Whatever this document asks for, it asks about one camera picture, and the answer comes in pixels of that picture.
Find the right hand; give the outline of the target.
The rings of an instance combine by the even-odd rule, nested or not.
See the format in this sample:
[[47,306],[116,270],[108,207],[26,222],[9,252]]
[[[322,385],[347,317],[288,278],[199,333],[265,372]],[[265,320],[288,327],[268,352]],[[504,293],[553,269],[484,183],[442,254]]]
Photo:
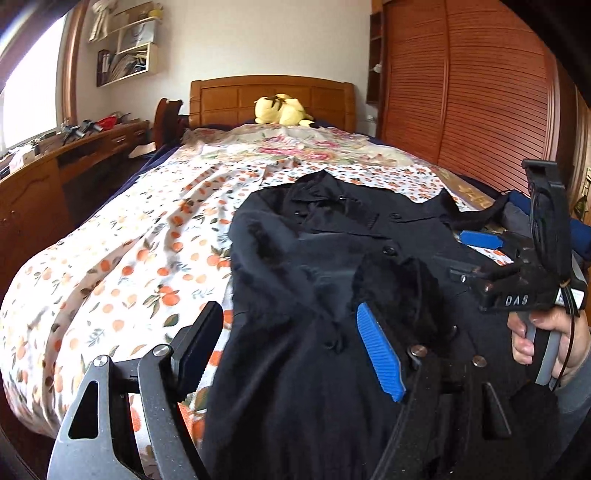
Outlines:
[[[533,311],[530,322],[538,330],[549,330],[561,334],[559,353],[552,376],[566,386],[575,378],[590,353],[590,330],[586,313],[581,310],[578,317],[571,316],[562,307],[549,311]],[[507,327],[511,331],[513,359],[521,365],[531,365],[535,356],[534,343],[527,339],[527,325],[517,312],[509,314]]]

